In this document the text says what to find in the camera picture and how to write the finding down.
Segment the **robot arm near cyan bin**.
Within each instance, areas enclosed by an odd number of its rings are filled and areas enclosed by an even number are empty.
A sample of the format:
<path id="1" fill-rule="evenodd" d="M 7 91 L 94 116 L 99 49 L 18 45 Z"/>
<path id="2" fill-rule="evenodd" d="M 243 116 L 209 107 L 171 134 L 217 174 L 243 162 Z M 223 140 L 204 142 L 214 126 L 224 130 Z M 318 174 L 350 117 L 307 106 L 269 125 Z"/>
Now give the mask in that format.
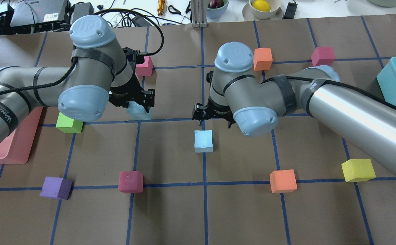
<path id="1" fill-rule="evenodd" d="M 304 110 L 396 175 L 396 106 L 352 85 L 338 82 L 327 65 L 259 83 L 253 53 L 240 42 L 223 44 L 207 74 L 207 104 L 194 105 L 200 123 L 222 118 L 256 137 L 273 130 L 278 117 Z"/>

